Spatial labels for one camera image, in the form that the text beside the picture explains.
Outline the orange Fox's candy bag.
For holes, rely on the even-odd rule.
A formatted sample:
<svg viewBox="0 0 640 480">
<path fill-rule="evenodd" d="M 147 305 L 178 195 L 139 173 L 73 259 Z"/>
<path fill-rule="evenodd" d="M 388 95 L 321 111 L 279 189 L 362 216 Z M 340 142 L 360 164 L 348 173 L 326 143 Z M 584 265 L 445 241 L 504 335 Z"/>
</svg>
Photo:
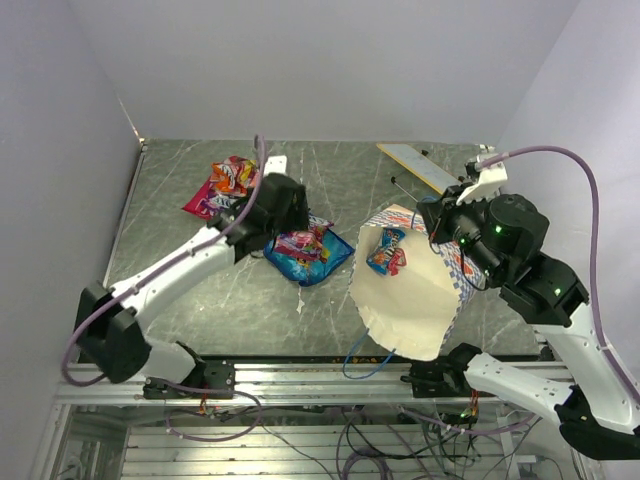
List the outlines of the orange Fox's candy bag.
<svg viewBox="0 0 640 480">
<path fill-rule="evenodd" d="M 255 160 L 239 156 L 230 156 L 221 162 L 214 162 L 211 167 L 211 189 L 216 193 L 233 197 L 245 196 L 254 186 L 254 178 L 258 172 Z"/>
</svg>

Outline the purple Fox's berries candy bag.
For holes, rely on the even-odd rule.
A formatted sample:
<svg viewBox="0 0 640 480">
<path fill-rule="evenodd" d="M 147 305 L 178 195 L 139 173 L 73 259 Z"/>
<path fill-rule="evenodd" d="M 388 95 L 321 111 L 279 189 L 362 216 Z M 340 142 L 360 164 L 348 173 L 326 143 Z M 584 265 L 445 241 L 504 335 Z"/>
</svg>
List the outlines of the purple Fox's berries candy bag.
<svg viewBox="0 0 640 480">
<path fill-rule="evenodd" d="M 309 214 L 307 230 L 281 234 L 276 238 L 272 250 L 304 262 L 325 262 L 329 253 L 323 245 L 323 239 L 333 225 L 329 220 Z"/>
</svg>

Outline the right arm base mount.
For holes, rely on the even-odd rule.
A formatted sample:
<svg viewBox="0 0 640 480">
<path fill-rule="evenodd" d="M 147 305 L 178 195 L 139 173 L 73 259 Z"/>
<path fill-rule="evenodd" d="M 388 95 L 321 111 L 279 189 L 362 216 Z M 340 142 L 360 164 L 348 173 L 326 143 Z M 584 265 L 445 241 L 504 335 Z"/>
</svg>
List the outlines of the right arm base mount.
<svg viewBox="0 0 640 480">
<path fill-rule="evenodd" d="M 415 398 L 470 397 L 463 372 L 446 362 L 414 362 L 405 377 Z"/>
</svg>

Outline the blue snack bag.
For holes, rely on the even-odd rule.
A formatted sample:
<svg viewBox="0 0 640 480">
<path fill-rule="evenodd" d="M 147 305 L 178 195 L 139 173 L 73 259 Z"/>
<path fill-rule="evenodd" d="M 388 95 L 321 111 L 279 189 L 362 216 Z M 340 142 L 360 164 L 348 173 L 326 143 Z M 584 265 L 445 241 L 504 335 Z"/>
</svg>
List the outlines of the blue snack bag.
<svg viewBox="0 0 640 480">
<path fill-rule="evenodd" d="M 269 243 L 262 251 L 264 258 L 275 267 L 287 280 L 296 282 L 301 287 L 310 287 L 325 281 L 334 271 L 341 267 L 355 252 L 355 249 L 328 230 L 322 241 L 320 256 L 314 260 L 295 258 L 279 253 Z"/>
</svg>

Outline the M&M's candy bag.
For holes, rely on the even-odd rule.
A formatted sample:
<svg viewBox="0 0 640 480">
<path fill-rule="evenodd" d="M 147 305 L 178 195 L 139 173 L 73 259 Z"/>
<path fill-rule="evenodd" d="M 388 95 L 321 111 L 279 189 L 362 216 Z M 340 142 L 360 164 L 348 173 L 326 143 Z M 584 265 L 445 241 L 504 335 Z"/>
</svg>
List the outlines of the M&M's candy bag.
<svg viewBox="0 0 640 480">
<path fill-rule="evenodd" d="M 396 276 L 407 265 L 405 252 L 400 246 L 405 236 L 403 230 L 384 228 L 380 244 L 367 257 L 367 265 L 378 274 Z"/>
</svg>

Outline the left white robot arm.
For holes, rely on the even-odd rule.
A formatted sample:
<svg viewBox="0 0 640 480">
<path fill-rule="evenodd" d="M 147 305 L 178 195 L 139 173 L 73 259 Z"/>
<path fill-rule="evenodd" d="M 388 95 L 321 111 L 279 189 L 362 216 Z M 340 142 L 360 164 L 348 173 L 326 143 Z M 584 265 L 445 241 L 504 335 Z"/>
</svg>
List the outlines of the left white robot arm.
<svg viewBox="0 0 640 480">
<path fill-rule="evenodd" d="M 182 397 L 205 383 L 206 364 L 180 341 L 146 336 L 152 321 L 214 273 L 263 249 L 281 233 L 308 226 L 306 188 L 270 173 L 241 199 L 214 216 L 186 243 L 146 270 L 107 288 L 85 287 L 79 299 L 73 344 L 114 384 L 136 374 L 168 381 Z"/>
</svg>

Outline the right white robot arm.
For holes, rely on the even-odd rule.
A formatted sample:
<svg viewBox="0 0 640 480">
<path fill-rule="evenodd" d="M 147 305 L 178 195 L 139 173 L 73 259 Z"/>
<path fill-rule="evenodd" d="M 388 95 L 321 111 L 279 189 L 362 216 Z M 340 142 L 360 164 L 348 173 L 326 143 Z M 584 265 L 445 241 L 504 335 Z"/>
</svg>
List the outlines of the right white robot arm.
<svg viewBox="0 0 640 480">
<path fill-rule="evenodd" d="M 459 396 L 473 388 L 521 406 L 554 424 L 575 450 L 594 460 L 639 457 L 639 397 L 611 347 L 597 336 L 596 300 L 575 271 L 542 251 L 548 219 L 518 194 L 459 202 L 462 187 L 421 201 L 428 238 L 454 243 L 461 260 L 480 267 L 487 288 L 519 314 L 560 356 L 573 377 L 561 385 L 511 367 L 462 343 L 447 356 L 442 387 Z"/>
</svg>

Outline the blue checkered paper bag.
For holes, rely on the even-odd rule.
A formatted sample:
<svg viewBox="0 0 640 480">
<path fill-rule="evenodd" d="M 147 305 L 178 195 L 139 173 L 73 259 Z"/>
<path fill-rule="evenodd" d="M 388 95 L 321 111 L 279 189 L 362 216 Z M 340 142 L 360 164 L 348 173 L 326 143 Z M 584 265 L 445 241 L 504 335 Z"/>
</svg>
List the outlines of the blue checkered paper bag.
<svg viewBox="0 0 640 480">
<path fill-rule="evenodd" d="M 366 263 L 384 228 L 406 234 L 400 246 L 407 265 L 396 276 L 378 274 Z M 456 243 L 432 243 L 420 216 L 404 207 L 392 205 L 359 229 L 349 294 L 368 337 L 396 356 L 436 359 L 455 320 L 484 285 L 484 272 Z"/>
</svg>

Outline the red snack bag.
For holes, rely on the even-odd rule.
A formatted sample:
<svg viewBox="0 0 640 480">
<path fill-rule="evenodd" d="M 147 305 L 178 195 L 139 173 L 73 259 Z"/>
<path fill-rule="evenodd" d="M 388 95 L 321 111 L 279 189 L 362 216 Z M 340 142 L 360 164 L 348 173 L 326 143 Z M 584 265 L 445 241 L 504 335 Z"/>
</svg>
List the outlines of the red snack bag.
<svg viewBox="0 0 640 480">
<path fill-rule="evenodd" d="M 191 213 L 203 220 L 210 220 L 215 215 L 219 214 L 224 209 L 220 210 L 209 210 L 205 206 L 204 196 L 205 196 L 205 186 L 206 183 L 210 182 L 209 178 L 205 181 L 202 187 L 198 190 L 198 192 L 192 197 L 192 199 L 182 207 L 185 212 Z"/>
</svg>

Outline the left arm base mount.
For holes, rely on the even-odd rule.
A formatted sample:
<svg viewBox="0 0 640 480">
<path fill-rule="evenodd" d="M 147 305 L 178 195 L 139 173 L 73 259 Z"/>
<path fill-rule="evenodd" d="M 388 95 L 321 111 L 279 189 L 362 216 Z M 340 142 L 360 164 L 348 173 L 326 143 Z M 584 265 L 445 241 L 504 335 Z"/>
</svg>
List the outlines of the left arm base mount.
<svg viewBox="0 0 640 480">
<path fill-rule="evenodd" d="M 159 378 L 148 378 L 143 386 L 143 398 L 179 400 L 206 396 L 213 399 L 231 399 L 235 373 L 234 366 L 226 360 L 199 362 L 178 387 Z"/>
</svg>

